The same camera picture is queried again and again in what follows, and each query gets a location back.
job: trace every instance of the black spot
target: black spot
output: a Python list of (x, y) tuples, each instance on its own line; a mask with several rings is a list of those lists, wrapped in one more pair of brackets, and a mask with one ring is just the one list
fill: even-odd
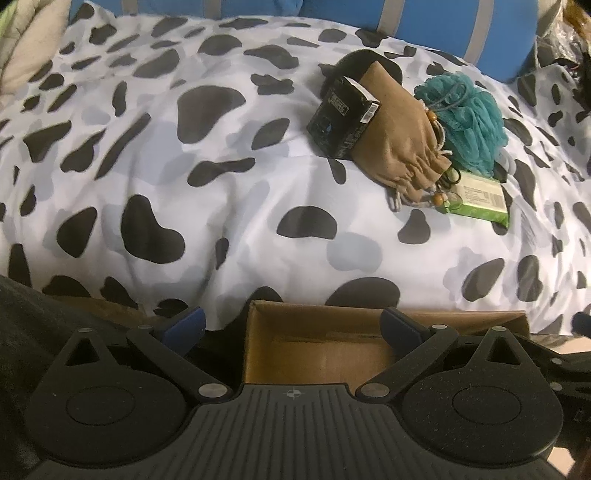
[(552, 100), (556, 105), (560, 105), (560, 88), (558, 85), (552, 85)]
[(226, 113), (244, 105), (245, 98), (232, 88), (202, 85), (177, 100), (177, 137), (185, 144), (203, 140)]
[(100, 55), (89, 57), (84, 60), (79, 60), (72, 64), (72, 70), (84, 70), (88, 65), (93, 64), (100, 58)]
[(230, 248), (230, 242), (227, 238), (221, 237), (220, 240), (216, 242), (216, 270), (219, 270), (226, 261), (228, 248)]
[(533, 139), (524, 124), (515, 118), (504, 118), (503, 123), (505, 128), (519, 138), (524, 145), (531, 147)]
[(95, 145), (103, 138), (104, 134), (105, 130), (101, 130), (91, 135), (81, 146), (68, 153), (64, 161), (61, 162), (61, 170), (63, 172), (81, 172), (90, 167), (95, 159)]
[(189, 31), (188, 33), (186, 33), (185, 36), (184, 36), (184, 38), (197, 37), (197, 35), (199, 35), (203, 30), (205, 30), (205, 27), (197, 27), (197, 28), (194, 28), (191, 31)]
[(105, 278), (105, 284), (99, 291), (105, 300), (118, 303), (125, 307), (131, 307), (135, 310), (138, 309), (138, 304), (129, 296), (125, 287), (113, 277)]
[(29, 79), (29, 83), (34, 83), (34, 82), (38, 82), (39, 80), (41, 80), (45, 75), (47, 75), (51, 71), (52, 67), (53, 67), (53, 62), (51, 60), (44, 63), (41, 66), (41, 68), (39, 70), (37, 70), (37, 73)]
[(458, 65), (459, 67), (465, 67), (466, 63), (461, 61), (459, 58), (457, 58), (455, 55), (452, 55), (451, 53), (447, 53), (445, 51), (441, 51), (441, 50), (428, 50), (431, 53), (434, 53), (436, 55), (439, 55), (440, 57), (443, 57), (444, 59), (446, 59), (447, 61), (452, 62), (455, 65)]
[(486, 297), (495, 286), (503, 268), (505, 268), (505, 260), (502, 258), (495, 258), (476, 267), (467, 275), (462, 284), (462, 296), (467, 301), (476, 301)]
[(555, 321), (550, 323), (546, 328), (541, 329), (538, 334), (540, 335), (558, 335), (560, 334), (560, 329), (562, 328), (562, 321), (564, 320), (564, 316), (562, 314), (558, 315)]
[(157, 50), (158, 48), (174, 47), (175, 45), (178, 45), (179, 43), (180, 43), (179, 41), (159, 40), (157, 42), (152, 43), (150, 45), (150, 48), (152, 50)]
[(113, 92), (113, 100), (111, 104), (115, 109), (115, 116), (121, 116), (125, 113), (127, 104), (125, 103), (125, 95), (127, 94), (127, 82), (119, 82), (115, 91)]
[(76, 15), (74, 15), (74, 18), (72, 19), (72, 23), (70, 25), (75, 24), (76, 22), (78, 22), (78, 20), (88, 20), (89, 18), (92, 18), (94, 14), (95, 9), (92, 7), (92, 5), (83, 3), (76, 12)]
[(346, 38), (346, 36), (347, 34), (338, 28), (327, 28), (320, 32), (320, 35), (318, 35), (318, 41), (325, 43), (338, 43)]
[(544, 160), (542, 160), (538, 155), (532, 152), (525, 145), (523, 146), (523, 149), (525, 150), (525, 153), (527, 153), (530, 157), (534, 159), (534, 163), (538, 168), (550, 168), (550, 166)]
[(160, 56), (154, 60), (150, 60), (148, 63), (140, 65), (134, 72), (134, 77), (143, 79), (155, 79), (162, 75), (167, 75), (173, 72), (178, 66), (180, 58), (178, 52), (171, 48), (163, 52)]
[(519, 117), (523, 118), (523, 115), (521, 115), (521, 112), (518, 112), (518, 111), (517, 111), (517, 110), (515, 110), (513, 107), (511, 107), (511, 106), (510, 106), (510, 107), (509, 107), (509, 110), (510, 110), (511, 112), (513, 112), (514, 114), (516, 114), (517, 116), (519, 116)]
[(251, 82), (258, 86), (259, 95), (289, 95), (294, 91), (294, 83), (290, 79), (278, 80), (271, 75), (251, 75)]
[(150, 200), (133, 195), (121, 216), (121, 237), (125, 249), (134, 257), (156, 264), (172, 263), (185, 250), (183, 236), (158, 224)]
[(535, 175), (531, 171), (531, 168), (521, 160), (515, 160), (515, 174), (513, 176), (519, 184), (519, 189), (521, 190), (524, 200), (537, 212), (534, 200)]
[(542, 135), (544, 135), (550, 143), (552, 143), (555, 147), (558, 147), (559, 143), (552, 135), (550, 135), (546, 130), (540, 127), (536, 127)]
[(27, 216), (33, 212), (37, 205), (37, 197), (35, 197), (35, 186), (31, 185), (25, 199), (21, 203), (21, 217)]
[(298, 47), (311, 47), (311, 48), (320, 47), (320, 45), (318, 45), (317, 43), (303, 40), (302, 38), (298, 38), (298, 37), (289, 37), (287, 39), (287, 44), (288, 45), (297, 45)]
[(325, 77), (330, 77), (335, 69), (334, 65), (329, 65), (327, 63), (319, 63), (318, 66), (320, 67), (320, 71), (322, 72), (322, 75), (324, 75)]
[(111, 62), (109, 68), (114, 69), (116, 67), (128, 67), (130, 65), (133, 65), (136, 61), (137, 60), (133, 58), (129, 53), (126, 53), (125, 55), (121, 55), (113, 62)]
[(179, 299), (166, 299), (158, 303), (158, 308), (154, 309), (154, 314), (159, 317), (171, 319), (175, 315), (187, 310), (189, 305)]
[(426, 73), (427, 75), (443, 75), (444, 73), (447, 73), (447, 70), (444, 69), (440, 63), (434, 61), (427, 67)]
[(413, 209), (406, 224), (398, 232), (398, 240), (402, 244), (421, 245), (431, 238), (431, 227), (422, 210)]
[(521, 301), (536, 301), (542, 293), (540, 262), (535, 255), (527, 255), (517, 265), (517, 298)]
[(277, 235), (287, 238), (315, 236), (332, 240), (336, 236), (336, 220), (318, 207), (295, 207), (287, 212), (277, 226)]
[(56, 297), (86, 297), (90, 298), (90, 293), (82, 284), (74, 278), (67, 275), (54, 275), (50, 282), (41, 290), (45, 295)]
[(536, 106), (538, 99), (535, 96), (535, 75), (523, 75), (517, 79), (517, 92), (530, 106)]
[(212, 35), (201, 43), (198, 53), (219, 56), (238, 47), (242, 47), (242, 42), (232, 35)]
[(107, 53), (113, 53), (115, 51), (121, 50), (122, 48), (125, 48), (127, 45), (132, 43), (138, 37), (139, 37), (139, 33), (134, 33), (133, 35), (130, 35), (129, 37), (125, 37), (123, 40), (119, 40), (118, 42), (113, 43), (109, 47), (109, 49), (107, 50)]
[(36, 132), (28, 134), (22, 139), (24, 144), (29, 149), (29, 156), (33, 163), (42, 161), (51, 146), (64, 138), (72, 128), (72, 122), (69, 120), (62, 124), (55, 124), (50, 127), (42, 128)]
[(269, 22), (262, 18), (235, 18), (231, 22), (221, 23), (220, 28), (235, 28), (236, 30), (244, 30), (245, 28), (257, 27), (259, 25), (267, 25)]
[(300, 64), (297, 57), (292, 57), (286, 49), (279, 45), (263, 45), (252, 50), (245, 50), (244, 55), (268, 60), (281, 70), (294, 69)]
[(552, 296), (550, 297), (550, 306), (554, 305), (554, 302), (556, 301), (556, 298), (558, 297), (558, 292), (555, 291)]
[(109, 173), (119, 158), (119, 155), (123, 152), (123, 149), (148, 126), (150, 120), (152, 120), (150, 115), (144, 113), (115, 141), (113, 146), (106, 153), (105, 158), (103, 158), (103, 161), (96, 172), (95, 180), (101, 179)]
[(47, 113), (52, 113), (58, 110), (64, 103), (66, 103), (70, 98), (72, 98), (72, 95), (76, 93), (76, 90), (78, 90), (78, 87), (76, 85), (68, 85), (68, 87), (66, 87), (64, 91), (56, 97), (54, 102), (47, 109)]
[(185, 17), (164, 17), (154, 25), (152, 36), (154, 38), (161, 37), (175, 28), (182, 27), (188, 20), (189, 19)]
[(562, 205), (559, 202), (554, 202), (554, 224), (556, 228), (560, 229), (564, 223), (564, 212)]
[(255, 166), (255, 159), (253, 157), (243, 158), (235, 161), (225, 161), (222, 163), (214, 163), (212, 161), (199, 162), (194, 169), (192, 169), (187, 183), (191, 187), (203, 187), (208, 183), (214, 181), (223, 173), (234, 172), (244, 173)]
[(583, 202), (575, 203), (573, 205), (573, 213), (579, 222), (591, 233), (591, 213), (589, 213), (585, 204)]
[(99, 28), (93, 28), (90, 31), (90, 38), (88, 41), (93, 45), (102, 45), (107, 39), (117, 33), (117, 29), (111, 25), (106, 24)]
[(552, 257), (564, 252), (564, 242), (552, 235)]
[(64, 48), (62, 48), (60, 50), (60, 54), (61, 55), (69, 55), (70, 53), (72, 53), (74, 51), (74, 48), (76, 48), (76, 44), (71, 41), (68, 43), (68, 45), (66, 45)]
[(22, 103), (22, 110), (23, 112), (28, 112), (29, 110), (33, 110), (37, 105), (39, 105), (39, 100), (41, 99), (41, 95), (34, 95), (29, 97)]
[(509, 101), (513, 104), (513, 106), (519, 111), (521, 112), (521, 108), (519, 108), (519, 102), (517, 101), (517, 98), (515, 98), (512, 95), (508, 96)]
[(64, 84), (64, 76), (61, 73), (52, 73), (43, 80), (43, 83), (39, 85), (39, 89), (44, 92), (52, 90), (54, 88), (61, 87)]
[(393, 60), (393, 59), (397, 59), (399, 57), (414, 57), (417, 54), (417, 48), (416, 47), (411, 47), (410, 45), (406, 45), (404, 47), (403, 53), (391, 53), (389, 51), (387, 51), (386, 53), (384, 53), (384, 56), (387, 59)]
[(551, 113), (550, 116), (548, 117), (549, 126), (554, 128), (563, 116), (564, 116), (564, 113), (562, 112), (562, 110), (558, 110), (558, 112)]
[(385, 278), (364, 277), (341, 285), (325, 305), (381, 310), (397, 306), (399, 300), (400, 290), (393, 282)]
[(347, 169), (345, 166), (334, 158), (327, 158), (327, 160), (329, 161), (330, 172), (333, 174), (335, 182), (339, 185), (345, 183), (347, 181)]
[(80, 258), (90, 240), (96, 215), (96, 208), (88, 207), (75, 213), (60, 225), (56, 240), (64, 252), (74, 258)]
[(170, 89), (172, 90), (173, 88), (180, 87), (181, 85), (184, 85), (185, 83), (187, 83), (187, 80), (185, 80), (185, 79), (175, 80), (173, 83), (170, 84)]
[(572, 173), (574, 175), (574, 179), (576, 181), (585, 181), (585, 179), (583, 178), (583, 176), (580, 174), (580, 172), (574, 168), (572, 165), (564, 162), (564, 166), (566, 167), (566, 169)]
[(507, 183), (507, 171), (500, 163), (495, 162), (492, 167), (492, 177), (501, 183)]
[(361, 39), (361, 42), (363, 42), (363, 45), (365, 47), (369, 48), (378, 48), (379, 45), (382, 43), (382, 40), (387, 38), (386, 35), (382, 35), (381, 33), (377, 32), (370, 32), (368, 30), (363, 30), (362, 28), (357, 30), (357, 32), (355, 32), (355, 35), (357, 35)]
[(577, 272), (577, 290), (582, 290), (587, 288), (587, 277), (583, 274), (583, 272)]
[(263, 125), (252, 139), (251, 149), (259, 150), (278, 144), (283, 140), (283, 135), (289, 126), (290, 119), (288, 118), (278, 118)]
[(19, 282), (26, 287), (32, 287), (31, 271), (29, 270), (29, 263), (25, 256), (25, 250), (22, 244), (14, 244), (10, 249), (10, 257), (8, 258), (8, 278)]

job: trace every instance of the bed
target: bed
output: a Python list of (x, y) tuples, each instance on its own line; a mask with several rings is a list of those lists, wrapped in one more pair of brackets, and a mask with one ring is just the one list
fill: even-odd
[[(496, 98), (508, 229), (406, 207), (306, 134), (345, 54), (409, 91), (444, 71)], [(0, 273), (51, 295), (208, 329), (252, 299), (525, 310), (569, 334), (591, 310), (591, 119), (552, 65), (505, 85), (438, 50), (325, 20), (117, 17), (84, 4), (0, 112)]]

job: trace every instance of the cardboard box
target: cardboard box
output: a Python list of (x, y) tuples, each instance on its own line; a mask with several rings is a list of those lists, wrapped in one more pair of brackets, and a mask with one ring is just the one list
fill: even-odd
[[(351, 392), (395, 361), (382, 339), (382, 310), (255, 301), (246, 328), (243, 379), (251, 384), (346, 383)], [(404, 310), (430, 326), (445, 323), (463, 334), (503, 325), (529, 335), (524, 312)]]

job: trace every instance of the dark fabric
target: dark fabric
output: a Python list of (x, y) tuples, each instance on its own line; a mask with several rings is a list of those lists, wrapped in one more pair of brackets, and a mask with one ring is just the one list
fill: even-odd
[(105, 341), (127, 329), (0, 276), (0, 479), (22, 479), (39, 460), (23, 414), (30, 395), (73, 332)]

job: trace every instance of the gray stripe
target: gray stripe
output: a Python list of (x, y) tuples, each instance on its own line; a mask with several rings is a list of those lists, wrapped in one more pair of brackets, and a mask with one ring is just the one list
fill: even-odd
[(402, 10), (404, 10), (405, 0), (384, 0), (382, 7), (382, 15), (379, 18), (378, 32), (392, 37), (395, 35), (398, 26), (400, 25), (400, 18), (402, 17)]
[(222, 17), (222, 0), (203, 0), (203, 16), (219, 20)]
[(464, 55), (464, 60), (474, 65), (480, 60), (480, 55), (482, 55), (482, 50), (484, 50), (494, 11), (495, 0), (479, 0), (474, 30), (472, 30), (470, 43)]

